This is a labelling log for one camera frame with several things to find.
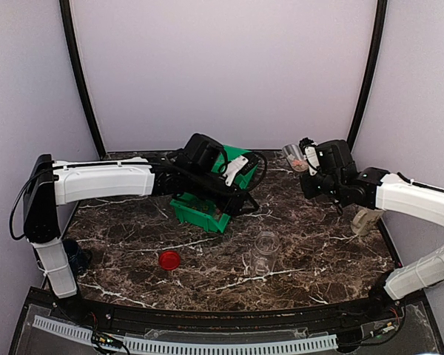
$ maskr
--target red plastic lid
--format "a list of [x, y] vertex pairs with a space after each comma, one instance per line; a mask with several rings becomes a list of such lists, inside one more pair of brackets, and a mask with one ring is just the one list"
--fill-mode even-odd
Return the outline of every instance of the red plastic lid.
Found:
[[164, 270], [175, 270], [181, 264], [181, 258], [176, 251], [168, 250], [161, 253], [159, 258], [160, 267]]

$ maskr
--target dark marble surface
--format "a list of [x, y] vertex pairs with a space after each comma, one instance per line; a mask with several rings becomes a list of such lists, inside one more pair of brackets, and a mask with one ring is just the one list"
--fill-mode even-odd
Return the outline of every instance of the dark marble surface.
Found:
[[[355, 236], [351, 206], [339, 217], [330, 203], [307, 201], [280, 152], [265, 152], [268, 174], [252, 192], [261, 209], [233, 218], [224, 234], [180, 224], [171, 197], [86, 200], [67, 237], [93, 252], [78, 278], [86, 298], [188, 311], [261, 311], [366, 297], [393, 267], [379, 231]], [[130, 158], [137, 153], [114, 154]], [[249, 250], [260, 231], [274, 231], [281, 252], [272, 274], [251, 277]], [[158, 255], [174, 249], [181, 266], [165, 271]]]

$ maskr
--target transparent cup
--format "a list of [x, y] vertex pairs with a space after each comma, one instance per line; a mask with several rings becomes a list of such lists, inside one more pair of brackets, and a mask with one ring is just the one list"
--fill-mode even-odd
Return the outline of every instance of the transparent cup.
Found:
[[280, 251], [280, 239], [275, 233], [262, 231], [250, 250], [252, 274], [264, 276], [273, 272]]
[[300, 147], [296, 144], [288, 144], [287, 146], [284, 146], [282, 152], [291, 166], [291, 169], [294, 171], [306, 172], [309, 169], [309, 165], [304, 160]]

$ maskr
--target green storage box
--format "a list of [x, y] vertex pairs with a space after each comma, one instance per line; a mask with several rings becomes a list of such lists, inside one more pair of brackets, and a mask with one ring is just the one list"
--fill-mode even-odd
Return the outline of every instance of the green storage box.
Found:
[[[243, 153], [249, 152], [245, 149], [235, 148], [233, 146], [223, 146], [229, 160], [234, 160]], [[219, 166], [223, 163], [223, 156], [219, 155], [212, 168], [217, 172]], [[254, 167], [245, 175], [238, 175], [234, 182], [242, 189], [245, 189], [255, 173], [257, 167]], [[230, 216], [221, 213], [212, 201], [202, 201], [191, 194], [183, 194], [178, 199], [171, 201], [174, 207], [176, 217], [181, 223], [188, 222], [204, 228], [205, 231], [223, 232], [230, 220]]]

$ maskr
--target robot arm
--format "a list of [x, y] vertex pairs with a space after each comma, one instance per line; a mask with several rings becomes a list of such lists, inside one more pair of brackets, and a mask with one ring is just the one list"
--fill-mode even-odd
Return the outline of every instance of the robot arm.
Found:
[[[327, 195], [339, 206], [356, 203], [444, 226], [444, 189], [377, 168], [358, 172], [345, 141], [317, 145], [304, 138], [300, 148], [309, 164], [309, 172], [301, 176], [306, 198]], [[400, 300], [441, 281], [444, 281], [444, 245], [417, 262], [384, 275], [369, 296], [382, 302]]]
[[[219, 156], [223, 163], [215, 170]], [[263, 174], [250, 189], [241, 189], [234, 179], [254, 169], [259, 158], [266, 170], [266, 160], [257, 153], [229, 161], [221, 144], [200, 134], [193, 135], [183, 149], [149, 160], [70, 163], [42, 155], [22, 190], [24, 236], [36, 250], [53, 293], [60, 299], [71, 297], [78, 289], [60, 239], [56, 206], [96, 197], [188, 192], [211, 200], [225, 214], [238, 216], [258, 209], [249, 190], [260, 183]]]

